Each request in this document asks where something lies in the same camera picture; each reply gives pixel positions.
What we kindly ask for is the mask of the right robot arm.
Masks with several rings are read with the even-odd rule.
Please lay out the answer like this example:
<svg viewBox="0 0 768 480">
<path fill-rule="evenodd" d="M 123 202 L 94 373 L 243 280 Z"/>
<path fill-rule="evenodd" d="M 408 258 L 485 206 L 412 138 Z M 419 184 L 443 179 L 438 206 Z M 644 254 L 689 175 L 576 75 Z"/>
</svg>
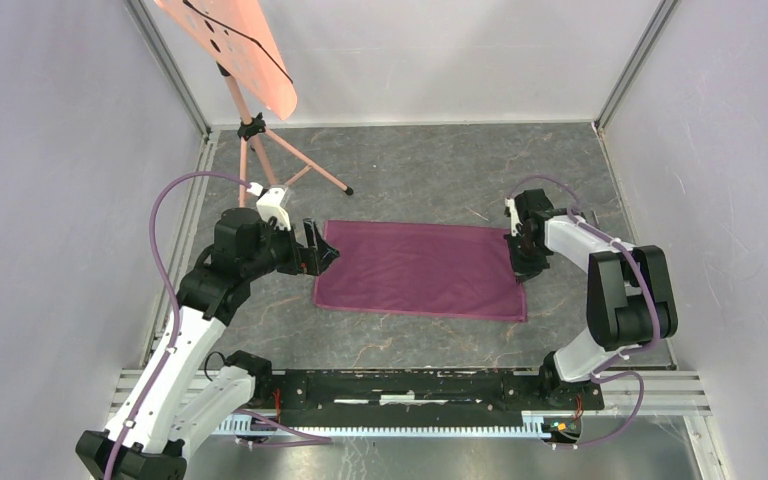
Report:
<svg viewBox="0 0 768 480">
<path fill-rule="evenodd" d="M 555 207 L 541 189 L 504 201 L 510 263 L 517 282 L 529 281 L 561 255 L 587 276 L 586 327 L 549 353 L 537 392 L 551 408 L 572 401 L 620 359 L 648 351 L 678 328 L 665 252 L 608 235 L 572 208 Z"/>
</svg>

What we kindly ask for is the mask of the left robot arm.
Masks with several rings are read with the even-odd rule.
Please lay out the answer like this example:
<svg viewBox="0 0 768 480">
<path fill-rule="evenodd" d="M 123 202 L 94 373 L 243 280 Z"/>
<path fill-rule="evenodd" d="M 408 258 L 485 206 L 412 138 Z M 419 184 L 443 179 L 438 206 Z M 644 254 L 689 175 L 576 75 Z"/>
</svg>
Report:
<svg viewBox="0 0 768 480">
<path fill-rule="evenodd" d="M 95 479 L 181 479 L 204 441 L 247 404 L 274 394 L 269 361 L 238 351 L 191 401 L 184 396 L 209 350 L 251 295 L 254 281 L 272 272 L 321 275 L 339 257 L 311 219 L 306 244 L 279 214 L 232 208 L 216 222 L 213 242 L 181 280 L 163 346 L 136 386 L 100 431 L 85 431 L 78 458 Z"/>
</svg>

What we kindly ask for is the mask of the purple cloth napkin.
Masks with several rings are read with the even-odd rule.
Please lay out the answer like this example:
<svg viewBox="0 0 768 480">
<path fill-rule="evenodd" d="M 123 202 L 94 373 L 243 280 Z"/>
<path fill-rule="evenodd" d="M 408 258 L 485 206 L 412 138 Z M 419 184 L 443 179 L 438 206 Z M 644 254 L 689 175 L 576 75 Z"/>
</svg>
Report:
<svg viewBox="0 0 768 480">
<path fill-rule="evenodd" d="M 332 310 L 507 322 L 527 319 L 501 228 L 329 220 L 340 256 L 313 288 Z"/>
</svg>

